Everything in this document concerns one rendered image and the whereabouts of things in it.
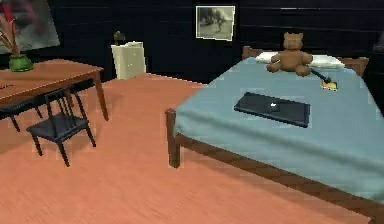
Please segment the black laptop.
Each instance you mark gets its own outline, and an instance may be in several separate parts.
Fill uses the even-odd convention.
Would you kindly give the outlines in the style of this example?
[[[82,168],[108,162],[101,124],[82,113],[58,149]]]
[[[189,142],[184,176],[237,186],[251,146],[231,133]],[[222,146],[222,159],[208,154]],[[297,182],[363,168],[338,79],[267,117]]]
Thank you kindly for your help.
[[[234,110],[270,120],[307,128],[310,104],[246,92],[235,104]]]

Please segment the cream bin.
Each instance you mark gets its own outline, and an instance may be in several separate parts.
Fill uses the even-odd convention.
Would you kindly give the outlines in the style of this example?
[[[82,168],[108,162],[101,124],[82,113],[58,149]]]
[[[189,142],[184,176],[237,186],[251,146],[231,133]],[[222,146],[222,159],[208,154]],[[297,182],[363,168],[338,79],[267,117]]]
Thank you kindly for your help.
[[[142,42],[133,41],[124,45],[112,45],[111,49],[118,79],[127,80],[146,72]]]

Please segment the grey framed picture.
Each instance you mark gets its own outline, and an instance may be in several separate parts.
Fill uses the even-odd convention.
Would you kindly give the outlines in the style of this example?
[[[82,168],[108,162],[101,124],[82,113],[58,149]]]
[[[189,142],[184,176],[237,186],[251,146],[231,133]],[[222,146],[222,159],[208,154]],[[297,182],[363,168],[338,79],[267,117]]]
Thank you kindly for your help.
[[[197,39],[231,42],[234,35],[234,5],[198,5],[195,7]]]

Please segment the small dark statuette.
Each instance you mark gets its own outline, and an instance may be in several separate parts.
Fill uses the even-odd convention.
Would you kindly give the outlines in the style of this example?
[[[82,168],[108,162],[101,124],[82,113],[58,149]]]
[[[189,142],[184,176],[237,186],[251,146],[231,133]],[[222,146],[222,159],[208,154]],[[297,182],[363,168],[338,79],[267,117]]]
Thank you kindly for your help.
[[[116,31],[114,34],[113,34],[113,39],[114,39],[114,44],[116,46],[119,46],[125,39],[125,34],[120,32],[120,31]]]

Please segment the brown teddy bear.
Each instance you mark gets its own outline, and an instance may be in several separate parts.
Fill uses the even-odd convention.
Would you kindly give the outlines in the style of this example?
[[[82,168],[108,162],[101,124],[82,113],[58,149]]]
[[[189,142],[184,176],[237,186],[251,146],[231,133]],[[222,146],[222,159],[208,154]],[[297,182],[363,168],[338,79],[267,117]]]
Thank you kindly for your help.
[[[285,72],[295,72],[300,77],[310,74],[309,64],[313,61],[313,56],[302,51],[303,33],[284,34],[283,50],[271,57],[270,63],[266,69],[269,72],[279,70]]]

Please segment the black wooden chair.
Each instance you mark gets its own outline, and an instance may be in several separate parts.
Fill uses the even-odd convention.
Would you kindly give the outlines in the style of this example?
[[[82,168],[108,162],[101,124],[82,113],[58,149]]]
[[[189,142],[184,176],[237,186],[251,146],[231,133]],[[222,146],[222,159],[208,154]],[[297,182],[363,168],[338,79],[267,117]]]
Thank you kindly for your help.
[[[24,101],[0,107],[0,120],[9,118],[12,121],[12,124],[15,127],[16,131],[19,132],[20,127],[16,121],[16,116],[31,108],[35,109],[36,113],[40,118],[43,117],[39,109],[37,97],[32,97]]]
[[[70,105],[71,96],[74,96],[81,116],[76,116]],[[72,86],[60,88],[44,95],[48,118],[26,128],[31,135],[36,150],[43,155],[39,139],[54,142],[60,151],[64,164],[70,163],[64,149],[64,142],[77,133],[85,130],[93,147],[96,141],[89,126],[89,120],[84,110],[82,101],[76,89]]]

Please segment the black and yellow brush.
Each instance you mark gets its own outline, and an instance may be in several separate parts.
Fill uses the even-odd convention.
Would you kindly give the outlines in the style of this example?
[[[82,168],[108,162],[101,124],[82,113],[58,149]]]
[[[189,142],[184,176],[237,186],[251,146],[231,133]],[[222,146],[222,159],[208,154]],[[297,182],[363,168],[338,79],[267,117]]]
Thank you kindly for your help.
[[[311,69],[311,72],[322,80],[322,88],[323,89],[332,90],[332,91],[338,90],[337,83],[332,81],[330,77],[326,77],[314,69]]]

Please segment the white pillow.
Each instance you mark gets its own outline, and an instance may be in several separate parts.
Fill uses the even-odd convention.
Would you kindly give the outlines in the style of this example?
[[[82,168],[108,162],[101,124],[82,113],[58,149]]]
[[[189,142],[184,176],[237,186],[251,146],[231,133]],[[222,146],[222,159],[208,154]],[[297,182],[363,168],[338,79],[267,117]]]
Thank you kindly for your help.
[[[270,63],[271,58],[276,55],[276,52],[262,52],[256,56],[256,60],[261,63]],[[310,67],[333,69],[333,68],[344,68],[345,64],[339,59],[329,55],[314,55],[312,62],[309,64]]]

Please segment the brown wooden table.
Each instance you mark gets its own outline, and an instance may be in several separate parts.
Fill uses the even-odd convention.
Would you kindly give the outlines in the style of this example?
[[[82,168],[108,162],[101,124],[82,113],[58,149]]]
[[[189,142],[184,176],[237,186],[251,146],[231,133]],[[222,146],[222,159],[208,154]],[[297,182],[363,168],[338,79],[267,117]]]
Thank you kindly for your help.
[[[0,70],[0,106],[92,79],[103,117],[108,121],[109,114],[100,78],[102,71],[102,67],[64,59],[35,63],[34,69],[26,72]]]

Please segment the plant in green pot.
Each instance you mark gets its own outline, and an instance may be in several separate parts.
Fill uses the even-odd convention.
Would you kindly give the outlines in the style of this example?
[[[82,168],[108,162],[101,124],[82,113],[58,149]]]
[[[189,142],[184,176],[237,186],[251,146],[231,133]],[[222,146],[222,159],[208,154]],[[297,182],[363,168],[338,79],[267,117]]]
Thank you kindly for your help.
[[[9,69],[12,72],[26,72],[34,69],[32,61],[26,54],[22,54],[16,40],[15,20],[8,21],[0,14],[0,42],[4,45],[9,56]]]

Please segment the blue bed with wooden frame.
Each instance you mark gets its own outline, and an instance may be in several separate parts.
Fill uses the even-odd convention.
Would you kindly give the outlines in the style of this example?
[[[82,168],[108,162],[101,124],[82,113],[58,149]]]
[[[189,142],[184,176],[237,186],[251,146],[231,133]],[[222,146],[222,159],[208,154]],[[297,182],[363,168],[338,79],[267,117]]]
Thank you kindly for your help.
[[[384,224],[384,116],[361,78],[367,58],[318,69],[332,91],[314,74],[268,72],[260,53],[244,47],[238,64],[167,110],[170,165],[188,148]],[[235,111],[246,92],[310,104],[308,127]]]

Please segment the large grey wall painting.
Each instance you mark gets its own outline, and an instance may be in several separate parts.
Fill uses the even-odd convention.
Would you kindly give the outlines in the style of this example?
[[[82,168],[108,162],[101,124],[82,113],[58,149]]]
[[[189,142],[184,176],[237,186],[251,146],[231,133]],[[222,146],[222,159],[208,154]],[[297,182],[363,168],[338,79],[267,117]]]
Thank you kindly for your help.
[[[59,44],[48,0],[0,0],[0,54]]]

